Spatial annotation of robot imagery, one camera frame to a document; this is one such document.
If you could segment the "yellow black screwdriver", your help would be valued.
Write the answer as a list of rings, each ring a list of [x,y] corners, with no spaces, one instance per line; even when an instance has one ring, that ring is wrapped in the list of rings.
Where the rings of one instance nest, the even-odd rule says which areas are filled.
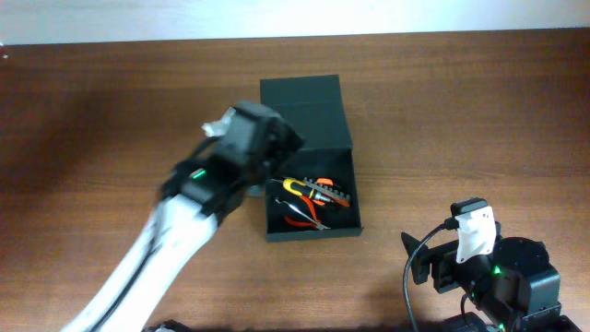
[[[319,190],[314,189],[303,181],[297,179],[285,178],[282,181],[282,186],[289,193],[295,196],[306,197],[320,206],[328,203],[335,203],[335,200],[332,197],[321,193]]]

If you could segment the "black gift box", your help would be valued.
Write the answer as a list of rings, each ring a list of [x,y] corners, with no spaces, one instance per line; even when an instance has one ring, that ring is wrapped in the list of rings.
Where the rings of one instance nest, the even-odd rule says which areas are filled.
[[[297,200],[270,180],[265,185],[266,240],[270,243],[359,236],[363,227],[352,157],[353,143],[348,129],[337,75],[270,78],[260,81],[261,103],[287,120],[304,138],[303,147],[276,179],[285,177],[329,178],[344,194],[350,206],[315,206],[318,219],[330,230],[289,226],[284,220],[287,207],[275,202]]]

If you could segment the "orange black needle-nose pliers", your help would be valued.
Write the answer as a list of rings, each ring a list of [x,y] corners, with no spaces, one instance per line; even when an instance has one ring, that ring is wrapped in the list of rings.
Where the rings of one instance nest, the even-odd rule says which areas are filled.
[[[350,196],[341,192],[336,183],[329,178],[295,178],[285,177],[283,179],[273,179],[273,182],[282,185],[287,192],[305,197],[318,206],[326,204],[338,204],[342,207],[350,206]]]

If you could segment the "orange socket bit rail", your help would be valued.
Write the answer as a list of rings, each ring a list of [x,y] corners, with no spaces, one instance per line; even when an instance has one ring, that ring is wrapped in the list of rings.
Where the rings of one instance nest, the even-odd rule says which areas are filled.
[[[328,196],[332,201],[338,203],[340,206],[350,206],[351,196],[344,194],[342,191],[339,191],[333,180],[328,178],[318,178],[314,181],[305,179],[304,182],[321,194]]]

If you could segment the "silver ring wrench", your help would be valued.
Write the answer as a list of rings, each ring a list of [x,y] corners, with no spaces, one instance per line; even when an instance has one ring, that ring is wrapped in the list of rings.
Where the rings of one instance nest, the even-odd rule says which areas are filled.
[[[294,205],[290,202],[287,202],[284,200],[279,200],[278,198],[275,198],[276,203],[286,206],[291,211],[292,214],[298,216],[296,219],[292,219],[289,216],[286,216],[285,221],[290,226],[297,227],[297,228],[314,228],[317,231],[330,230],[330,227],[324,225],[317,218],[315,208],[313,206],[312,201],[306,197],[302,197],[301,200],[306,204],[307,208],[310,211],[310,214],[305,213],[304,211],[299,209],[296,205]]]

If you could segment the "red handled cutting pliers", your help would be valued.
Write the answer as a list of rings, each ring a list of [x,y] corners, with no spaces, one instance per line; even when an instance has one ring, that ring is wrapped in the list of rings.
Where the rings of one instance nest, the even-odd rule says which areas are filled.
[[[283,201],[288,213],[284,220],[289,226],[296,228],[311,228],[317,231],[324,230],[325,225],[318,219],[313,202],[305,196],[297,200]]]

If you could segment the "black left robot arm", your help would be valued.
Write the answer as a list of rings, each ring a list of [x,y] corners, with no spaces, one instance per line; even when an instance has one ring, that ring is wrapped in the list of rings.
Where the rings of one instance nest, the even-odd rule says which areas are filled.
[[[277,111],[239,101],[162,184],[147,223],[66,331],[140,331],[195,253],[248,190],[277,175],[303,139]]]

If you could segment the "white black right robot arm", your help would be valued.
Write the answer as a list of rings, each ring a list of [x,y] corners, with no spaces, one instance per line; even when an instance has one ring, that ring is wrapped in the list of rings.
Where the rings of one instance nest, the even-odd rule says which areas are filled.
[[[549,262],[545,244],[523,237],[497,236],[492,252],[456,261],[458,241],[430,248],[406,232],[401,241],[408,254],[407,279],[417,285],[433,280],[440,294],[464,293],[460,306],[472,302],[495,331],[578,332],[561,313],[561,275]]]

